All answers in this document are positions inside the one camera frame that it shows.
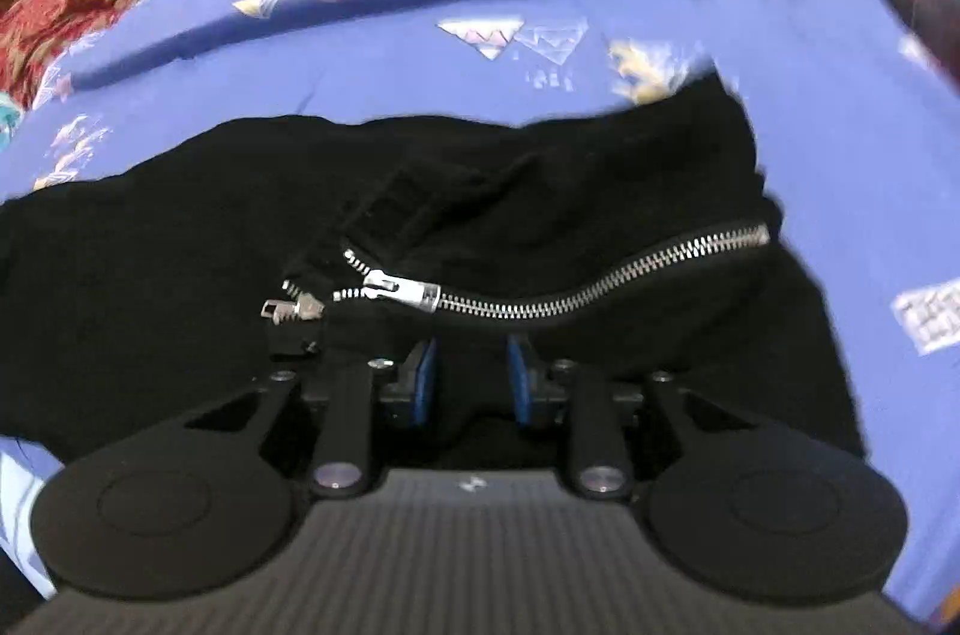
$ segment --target black jacket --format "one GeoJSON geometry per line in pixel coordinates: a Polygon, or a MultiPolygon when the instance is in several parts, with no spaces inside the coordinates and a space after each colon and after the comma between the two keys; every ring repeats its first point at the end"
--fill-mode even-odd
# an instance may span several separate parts
{"type": "Polygon", "coordinates": [[[232,121],[124,175],[0,207],[0,434],[69,461],[248,383],[271,367],[260,307],[291,279],[328,303],[340,347],[402,357],[438,338],[439,464],[539,458],[510,418],[514,330],[546,359],[616,378],[669,369],[862,455],[822,298],[779,225],[749,125],[715,76],[656,104],[520,129],[232,121]],[[736,231],[770,242],[598,288],[637,256],[736,231]],[[507,321],[333,302],[362,281],[347,247],[501,305],[603,296],[507,321]]]}

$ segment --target blue bedsheet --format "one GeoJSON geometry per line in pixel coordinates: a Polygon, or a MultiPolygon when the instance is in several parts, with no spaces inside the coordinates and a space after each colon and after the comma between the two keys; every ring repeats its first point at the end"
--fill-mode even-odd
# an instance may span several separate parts
{"type": "Polygon", "coordinates": [[[822,282],[871,461],[907,499],[888,591],[925,616],[960,579],[960,100],[881,0],[148,0],[51,66],[0,155],[0,198],[237,116],[523,124],[649,100],[710,64],[822,282]]]}

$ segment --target teal fabric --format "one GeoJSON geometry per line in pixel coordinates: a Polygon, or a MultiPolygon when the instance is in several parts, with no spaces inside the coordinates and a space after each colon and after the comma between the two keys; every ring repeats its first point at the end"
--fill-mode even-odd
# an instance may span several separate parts
{"type": "Polygon", "coordinates": [[[23,109],[7,95],[7,92],[0,91],[0,150],[10,144],[13,132],[22,118],[23,109]]]}

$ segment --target metal screw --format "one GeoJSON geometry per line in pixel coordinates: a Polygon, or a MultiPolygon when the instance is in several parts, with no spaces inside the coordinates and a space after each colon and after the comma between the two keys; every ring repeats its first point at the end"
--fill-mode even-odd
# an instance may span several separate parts
{"type": "Polygon", "coordinates": [[[569,386],[576,370],[577,362],[573,359],[558,359],[550,365],[549,377],[561,386],[569,386]]]}
{"type": "Polygon", "coordinates": [[[470,494],[476,494],[478,491],[487,488],[486,480],[479,476],[470,476],[469,480],[461,480],[457,485],[470,494]]]}
{"type": "Polygon", "coordinates": [[[587,467],[580,474],[580,485],[594,494],[608,494],[615,492],[623,487],[627,482],[627,477],[623,475],[616,467],[598,465],[596,467],[587,467]]]}
{"type": "Polygon", "coordinates": [[[362,477],[360,468],[349,462],[328,462],[313,471],[315,484],[325,489],[347,489],[362,477]]]}

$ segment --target zipper pull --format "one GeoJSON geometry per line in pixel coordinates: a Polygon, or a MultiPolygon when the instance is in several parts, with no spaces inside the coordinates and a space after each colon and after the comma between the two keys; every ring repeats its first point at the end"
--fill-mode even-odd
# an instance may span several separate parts
{"type": "Polygon", "coordinates": [[[309,291],[297,288],[290,281],[283,282],[283,290],[296,301],[268,299],[260,309],[262,318],[270,318],[275,325],[280,325],[293,318],[299,321],[316,321],[323,315],[325,305],[309,291]]]}
{"type": "Polygon", "coordinates": [[[358,296],[366,299],[392,299],[418,311],[433,312],[440,303],[440,287],[435,282],[395,278],[382,269],[372,269],[364,278],[362,288],[335,291],[333,301],[339,302],[358,296]]]}

